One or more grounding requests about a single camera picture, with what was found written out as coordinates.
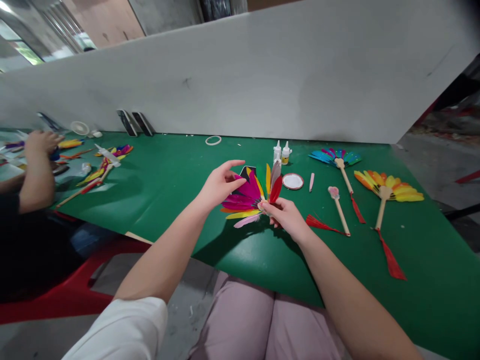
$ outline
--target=glue bottle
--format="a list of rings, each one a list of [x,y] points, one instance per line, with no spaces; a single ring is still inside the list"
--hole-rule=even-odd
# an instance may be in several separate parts
[[[111,161],[114,167],[118,168],[121,164],[115,155],[113,155],[106,148],[100,147],[97,144],[94,144],[98,148],[98,152]]]
[[[289,142],[286,142],[285,147],[281,151],[281,164],[282,165],[287,165],[289,163],[289,157],[290,154],[292,153],[292,150],[289,148]]]
[[[280,140],[276,143],[276,146],[273,147],[273,163],[275,164],[275,161],[277,159],[280,159],[282,155],[282,147],[280,146]]]

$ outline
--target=pink pants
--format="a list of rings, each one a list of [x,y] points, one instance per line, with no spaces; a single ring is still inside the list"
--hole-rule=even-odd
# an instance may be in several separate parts
[[[191,360],[342,359],[325,309],[218,274],[215,298]]]

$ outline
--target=black phone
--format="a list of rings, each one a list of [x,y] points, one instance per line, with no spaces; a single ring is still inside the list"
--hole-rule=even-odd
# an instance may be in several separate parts
[[[132,121],[130,120],[129,113],[123,109],[117,110],[116,113],[120,117],[121,123],[125,127],[127,134],[130,135],[132,138],[136,138],[138,134],[135,128],[132,126]]]
[[[143,133],[147,136],[153,136],[154,132],[152,131],[152,127],[150,126],[149,122],[145,118],[145,116],[138,111],[134,111],[131,113],[133,115],[133,118],[135,119],[136,123],[140,127],[140,129],[143,131]]]

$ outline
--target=white board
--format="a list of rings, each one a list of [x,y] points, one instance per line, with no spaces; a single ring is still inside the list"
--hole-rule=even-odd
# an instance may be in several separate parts
[[[480,52],[475,20],[456,0],[294,2],[2,75],[0,121],[125,131],[124,108],[160,133],[395,143]]]

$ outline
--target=green table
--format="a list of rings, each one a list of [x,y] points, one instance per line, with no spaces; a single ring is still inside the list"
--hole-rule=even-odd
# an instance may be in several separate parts
[[[174,134],[132,138],[125,133],[105,133],[99,145],[108,148],[128,143],[134,150],[108,175],[105,185],[78,196],[61,211],[154,242],[199,192],[213,168],[230,159],[246,160],[251,166],[272,163],[276,140],[223,137],[219,145],[207,146],[206,138]],[[304,217],[317,213],[323,222],[341,230],[334,201],[327,192],[328,186],[337,186],[352,236],[319,229],[315,232],[415,344],[450,359],[478,359],[480,261],[426,194],[422,202],[389,201],[386,205],[382,235],[408,281],[389,275],[378,234],[372,230],[380,199],[364,188],[353,172],[385,172],[424,192],[391,147],[299,140],[289,144],[293,153],[282,173],[300,174],[305,185],[295,191],[284,187],[280,196],[294,201]],[[89,147],[91,140],[67,153]],[[362,155],[363,161],[346,171],[367,224],[358,222],[340,171],[307,156],[325,147]],[[93,151],[84,158],[92,165],[101,160]],[[312,172],[315,184],[309,193]],[[60,185],[62,198],[76,190],[77,180],[72,177]],[[235,229],[236,220],[225,220],[226,215],[220,207],[210,214],[192,257],[264,288],[323,306],[300,249],[283,230],[273,230],[265,216],[258,223]]]

